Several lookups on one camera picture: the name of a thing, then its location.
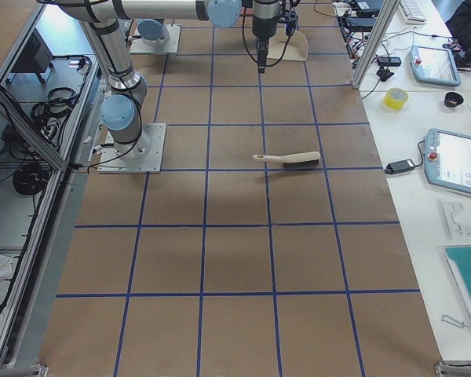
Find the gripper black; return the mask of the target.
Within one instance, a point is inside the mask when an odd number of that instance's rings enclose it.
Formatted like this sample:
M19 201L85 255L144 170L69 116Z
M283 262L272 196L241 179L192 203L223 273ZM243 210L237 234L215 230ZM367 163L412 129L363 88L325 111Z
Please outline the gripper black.
M268 40L276 33L278 21L278 0L253 1L252 32L257 37L257 69L259 74L265 73Z

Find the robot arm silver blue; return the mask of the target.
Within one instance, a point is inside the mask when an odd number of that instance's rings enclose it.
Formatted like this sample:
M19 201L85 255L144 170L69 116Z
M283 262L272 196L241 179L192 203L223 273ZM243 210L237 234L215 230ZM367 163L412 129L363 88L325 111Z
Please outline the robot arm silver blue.
M165 19L208 20L215 27L231 27L246 7L252 9L257 38L254 61L259 73L268 67L269 39L283 22L283 1L45 1L81 24L111 88L133 95L144 84L131 55L177 51L180 27Z
M142 19L137 23L137 31L145 45L163 45L170 39L170 33L161 20Z

